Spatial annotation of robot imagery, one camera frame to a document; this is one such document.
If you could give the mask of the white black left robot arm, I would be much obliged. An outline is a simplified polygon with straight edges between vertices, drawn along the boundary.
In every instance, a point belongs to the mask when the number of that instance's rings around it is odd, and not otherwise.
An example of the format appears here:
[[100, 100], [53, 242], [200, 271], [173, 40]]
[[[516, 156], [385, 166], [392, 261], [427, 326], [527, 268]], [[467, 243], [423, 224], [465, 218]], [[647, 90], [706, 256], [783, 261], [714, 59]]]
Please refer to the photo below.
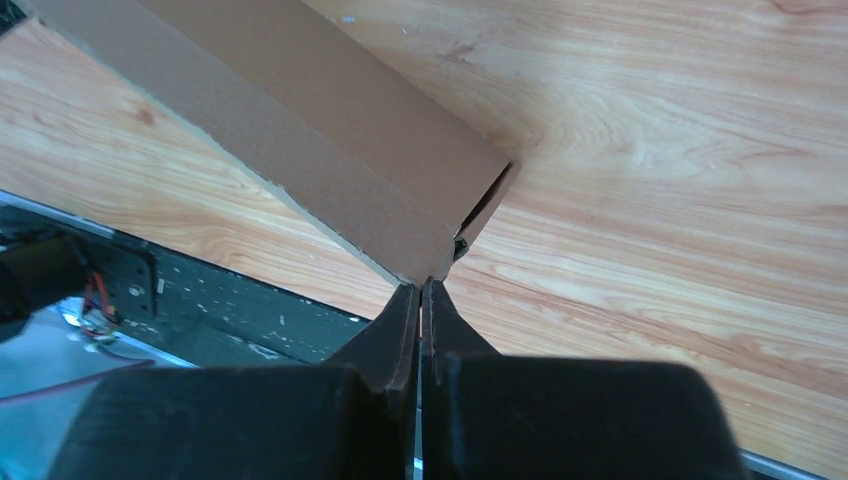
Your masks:
[[20, 335], [32, 315], [79, 293], [90, 271], [84, 238], [68, 231], [1, 235], [1, 341]]

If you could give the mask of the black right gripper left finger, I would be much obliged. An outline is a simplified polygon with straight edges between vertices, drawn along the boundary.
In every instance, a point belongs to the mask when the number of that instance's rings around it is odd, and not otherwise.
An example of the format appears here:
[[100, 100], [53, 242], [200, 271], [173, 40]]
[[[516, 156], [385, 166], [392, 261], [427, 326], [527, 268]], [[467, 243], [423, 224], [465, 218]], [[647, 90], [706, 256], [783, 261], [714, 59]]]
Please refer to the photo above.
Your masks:
[[317, 365], [144, 368], [107, 376], [52, 479], [410, 479], [420, 291]]

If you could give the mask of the brown cardboard box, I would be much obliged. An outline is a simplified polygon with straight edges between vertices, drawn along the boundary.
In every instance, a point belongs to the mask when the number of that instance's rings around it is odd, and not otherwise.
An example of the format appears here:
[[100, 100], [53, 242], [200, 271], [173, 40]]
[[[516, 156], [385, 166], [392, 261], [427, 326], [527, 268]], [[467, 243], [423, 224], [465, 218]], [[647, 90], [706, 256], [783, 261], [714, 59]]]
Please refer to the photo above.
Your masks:
[[301, 1], [25, 1], [392, 283], [447, 276], [517, 164]]

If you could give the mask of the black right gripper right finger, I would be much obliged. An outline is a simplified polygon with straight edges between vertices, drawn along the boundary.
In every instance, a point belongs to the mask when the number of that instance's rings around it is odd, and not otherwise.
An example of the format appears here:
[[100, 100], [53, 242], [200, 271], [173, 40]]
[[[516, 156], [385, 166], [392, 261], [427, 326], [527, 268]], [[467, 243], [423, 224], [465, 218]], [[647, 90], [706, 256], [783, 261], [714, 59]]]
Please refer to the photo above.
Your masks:
[[745, 479], [724, 410], [683, 364], [498, 352], [444, 284], [422, 292], [427, 479]]

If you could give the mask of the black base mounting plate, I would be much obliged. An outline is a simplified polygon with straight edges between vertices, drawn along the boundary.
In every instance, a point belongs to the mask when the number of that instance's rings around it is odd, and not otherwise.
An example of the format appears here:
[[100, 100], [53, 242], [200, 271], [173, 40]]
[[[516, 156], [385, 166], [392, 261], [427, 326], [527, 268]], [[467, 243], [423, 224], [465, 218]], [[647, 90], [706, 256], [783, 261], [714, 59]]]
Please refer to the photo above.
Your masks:
[[106, 301], [118, 336], [190, 364], [309, 365], [335, 353], [369, 319], [100, 225], [5, 204], [1, 244], [60, 238], [85, 255], [90, 279], [59, 303]]

